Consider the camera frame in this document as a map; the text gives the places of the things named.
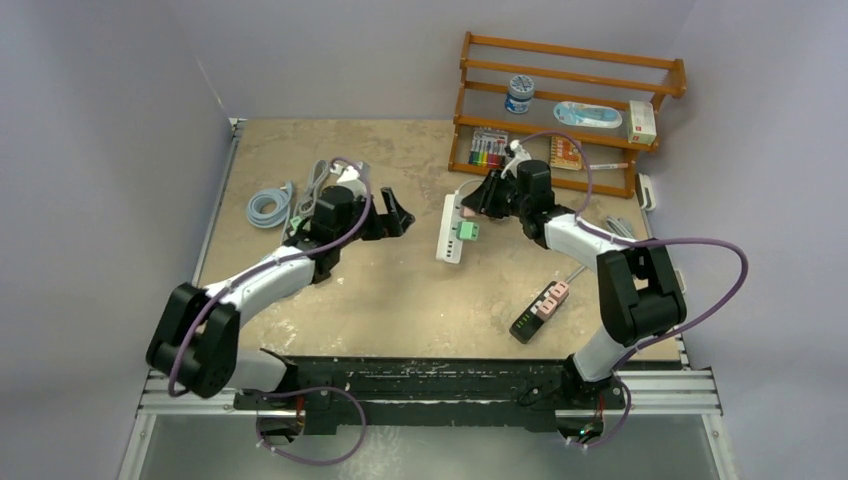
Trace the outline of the green charger plug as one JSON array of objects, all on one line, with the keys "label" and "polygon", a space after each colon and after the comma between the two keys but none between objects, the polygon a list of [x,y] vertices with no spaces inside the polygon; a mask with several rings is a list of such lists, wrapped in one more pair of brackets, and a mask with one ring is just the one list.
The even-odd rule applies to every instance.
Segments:
[{"label": "green charger plug", "polygon": [[456,237],[460,241],[477,241],[479,237],[479,224],[471,221],[462,221],[457,225]]}]

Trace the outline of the white power strip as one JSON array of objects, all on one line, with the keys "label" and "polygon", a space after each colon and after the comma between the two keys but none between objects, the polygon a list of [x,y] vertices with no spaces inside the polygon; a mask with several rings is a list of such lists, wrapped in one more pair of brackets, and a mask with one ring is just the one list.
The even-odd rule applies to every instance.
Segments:
[{"label": "white power strip", "polygon": [[463,207],[461,205],[463,198],[464,196],[459,192],[445,196],[436,246],[435,258],[453,265],[460,263],[464,243],[456,237],[457,225],[462,221],[467,221],[460,214]]}]

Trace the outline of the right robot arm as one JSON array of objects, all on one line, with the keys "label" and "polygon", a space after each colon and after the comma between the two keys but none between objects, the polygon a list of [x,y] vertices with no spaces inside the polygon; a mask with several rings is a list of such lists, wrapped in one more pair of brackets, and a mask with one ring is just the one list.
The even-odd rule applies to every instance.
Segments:
[{"label": "right robot arm", "polygon": [[517,218],[528,239],[595,274],[601,325],[567,360],[561,392],[569,404],[588,405],[599,396],[600,382],[639,342],[685,319],[687,308],[667,249],[636,246],[584,225],[576,211],[557,203],[546,163],[529,160],[515,172],[492,170],[461,204],[490,218]]}]

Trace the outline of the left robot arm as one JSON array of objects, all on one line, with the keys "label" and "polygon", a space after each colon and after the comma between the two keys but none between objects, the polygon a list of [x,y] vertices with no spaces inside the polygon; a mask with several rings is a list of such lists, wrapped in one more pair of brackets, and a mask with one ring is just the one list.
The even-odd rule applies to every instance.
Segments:
[{"label": "left robot arm", "polygon": [[333,186],[320,194],[313,215],[264,260],[205,287],[189,282],[170,294],[145,360],[168,378],[168,393],[210,398],[226,388],[259,391],[272,408],[297,399],[288,361],[267,350],[243,350],[241,329],[274,303],[329,278],[342,249],[356,240],[398,238],[415,217],[389,187],[380,213],[370,193]]}]

